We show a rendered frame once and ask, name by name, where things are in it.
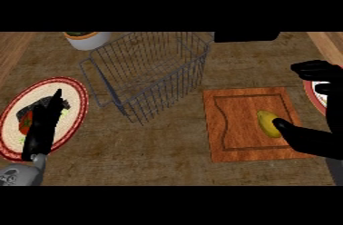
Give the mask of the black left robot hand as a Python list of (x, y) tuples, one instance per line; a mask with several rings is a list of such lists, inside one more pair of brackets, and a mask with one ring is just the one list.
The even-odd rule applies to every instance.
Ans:
[(64, 109), (63, 90), (51, 97), (48, 105), (39, 104), (33, 111), (33, 123), (26, 136), (21, 159), (32, 161), (32, 156), (51, 153), (55, 127)]

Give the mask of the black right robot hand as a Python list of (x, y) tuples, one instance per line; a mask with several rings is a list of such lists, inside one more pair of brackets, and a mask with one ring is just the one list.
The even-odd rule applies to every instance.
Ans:
[(298, 152), (343, 160), (343, 68), (324, 60), (292, 64), (307, 81), (321, 81), (315, 92), (327, 96), (326, 121), (330, 132), (299, 127), (277, 118), (273, 123)]

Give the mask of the brown wooden cutting board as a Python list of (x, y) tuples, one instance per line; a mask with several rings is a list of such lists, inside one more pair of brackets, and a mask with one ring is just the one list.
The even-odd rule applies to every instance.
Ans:
[(312, 158), (283, 138), (270, 138), (258, 123), (258, 112), (270, 111), (302, 125), (284, 87), (205, 90), (205, 108), (213, 162)]

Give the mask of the red tomato piece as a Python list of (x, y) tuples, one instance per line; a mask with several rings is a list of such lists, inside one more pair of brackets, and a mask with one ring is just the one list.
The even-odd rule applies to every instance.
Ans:
[(33, 124), (33, 112), (29, 111), (20, 119), (20, 132), (23, 135), (29, 133), (32, 124)]

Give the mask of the dark grey food piece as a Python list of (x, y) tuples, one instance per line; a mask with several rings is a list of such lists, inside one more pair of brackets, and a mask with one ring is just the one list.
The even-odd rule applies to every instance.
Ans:
[[(18, 112), (17, 112), (17, 118), (18, 118), (18, 122), (21, 121), (23, 119), (23, 116), (32, 112), (36, 108), (37, 105), (43, 105), (46, 108), (51, 104), (51, 98), (52, 96), (48, 96), (48, 97), (43, 97), (40, 98), (34, 103), (32, 103), (30, 105), (27, 105)], [(70, 103), (68, 103), (68, 100), (64, 100), (64, 110), (70, 110), (71, 106), (70, 106)]]

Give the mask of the red rimmed woven placemat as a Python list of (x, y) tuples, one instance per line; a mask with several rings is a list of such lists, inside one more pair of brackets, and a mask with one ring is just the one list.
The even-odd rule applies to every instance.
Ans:
[(68, 142), (85, 121), (89, 111), (89, 94), (79, 80), (70, 77), (52, 77), (27, 87), (11, 100), (0, 114), (0, 155), (11, 161), (23, 160), (27, 135), (20, 132), (17, 112), (40, 98), (54, 96), (58, 89), (63, 90), (63, 98), (68, 100), (71, 108), (63, 110), (55, 129), (52, 152)]

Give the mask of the red rimmed white plate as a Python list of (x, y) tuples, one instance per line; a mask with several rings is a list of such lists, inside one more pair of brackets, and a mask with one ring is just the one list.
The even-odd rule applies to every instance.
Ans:
[(327, 111), (327, 96), (324, 94), (317, 93), (315, 86), (318, 84), (323, 84), (323, 82), (318, 81), (304, 81), (305, 91), (308, 95), (308, 99), (311, 100), (315, 108), (321, 112), (321, 114), (326, 114)]

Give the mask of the white pot with orange rim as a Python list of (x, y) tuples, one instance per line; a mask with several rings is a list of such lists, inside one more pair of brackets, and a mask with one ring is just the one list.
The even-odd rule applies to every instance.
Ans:
[(91, 32), (80, 36), (64, 33), (64, 37), (77, 50), (89, 51), (110, 41), (111, 32)]

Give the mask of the black appliance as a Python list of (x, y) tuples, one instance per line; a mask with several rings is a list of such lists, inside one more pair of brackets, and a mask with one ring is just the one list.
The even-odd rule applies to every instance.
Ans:
[(280, 32), (262, 32), (262, 33), (243, 33), (243, 32), (216, 32), (216, 43), (233, 42), (255, 42), (255, 41), (274, 41), (280, 36)]

